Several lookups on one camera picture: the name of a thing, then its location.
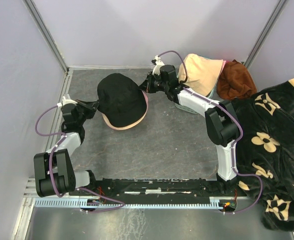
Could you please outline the black cloth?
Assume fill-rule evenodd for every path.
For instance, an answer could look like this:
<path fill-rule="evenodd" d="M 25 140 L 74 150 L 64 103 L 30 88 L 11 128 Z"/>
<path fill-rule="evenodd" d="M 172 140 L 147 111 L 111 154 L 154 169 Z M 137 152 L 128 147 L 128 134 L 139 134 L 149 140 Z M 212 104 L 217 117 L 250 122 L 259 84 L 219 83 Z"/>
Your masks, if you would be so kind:
<path fill-rule="evenodd" d="M 112 73 L 97 85 L 98 110 L 113 128 L 128 128 L 148 110 L 148 101 L 138 85 L 121 73 Z"/>

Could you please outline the beige pink hats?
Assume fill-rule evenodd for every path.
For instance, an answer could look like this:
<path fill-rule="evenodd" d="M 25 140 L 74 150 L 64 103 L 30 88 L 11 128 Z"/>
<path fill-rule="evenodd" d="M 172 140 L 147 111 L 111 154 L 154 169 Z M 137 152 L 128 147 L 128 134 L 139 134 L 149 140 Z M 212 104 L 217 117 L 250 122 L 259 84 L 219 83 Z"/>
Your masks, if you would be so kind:
<path fill-rule="evenodd" d="M 190 53 L 184 59 L 187 70 L 187 81 L 184 84 L 206 97 L 214 89 L 226 63 L 223 59 L 209 59 Z"/>

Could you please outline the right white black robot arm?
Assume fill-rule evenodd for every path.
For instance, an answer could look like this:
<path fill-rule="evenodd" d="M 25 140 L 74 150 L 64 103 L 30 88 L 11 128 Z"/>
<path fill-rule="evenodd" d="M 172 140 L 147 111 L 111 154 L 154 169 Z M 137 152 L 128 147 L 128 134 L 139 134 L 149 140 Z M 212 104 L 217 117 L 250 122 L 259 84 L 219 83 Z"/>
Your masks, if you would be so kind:
<path fill-rule="evenodd" d="M 243 130 L 232 103 L 228 100 L 213 100 L 196 93 L 184 81 L 178 79 L 176 69 L 172 65 L 163 65 L 158 72 L 149 72 L 138 88 L 147 94 L 164 92 L 170 101 L 205 118 L 207 135 L 217 150 L 216 189 L 223 196 L 233 192 L 233 181 L 238 174 L 236 145 L 243 136 Z"/>

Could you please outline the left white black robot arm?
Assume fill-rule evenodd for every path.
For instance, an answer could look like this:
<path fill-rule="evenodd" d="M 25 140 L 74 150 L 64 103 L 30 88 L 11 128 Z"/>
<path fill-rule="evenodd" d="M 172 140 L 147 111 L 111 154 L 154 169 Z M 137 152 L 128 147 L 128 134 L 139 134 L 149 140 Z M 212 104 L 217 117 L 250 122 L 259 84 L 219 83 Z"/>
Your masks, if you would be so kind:
<path fill-rule="evenodd" d="M 67 193 L 81 189 L 86 195 L 93 195 L 98 183 L 91 170 L 75 172 L 71 155 L 85 139 L 85 121 L 92 119 L 98 110 L 98 101 L 72 100 L 66 97 L 45 110 L 35 123 L 35 132 L 42 137 L 59 136 L 59 140 L 50 149 L 38 153 L 33 158 L 35 189 L 41 198 L 54 196 L 61 198 Z M 41 133 L 38 124 L 51 110 L 62 113 L 63 122 L 60 131 Z"/>

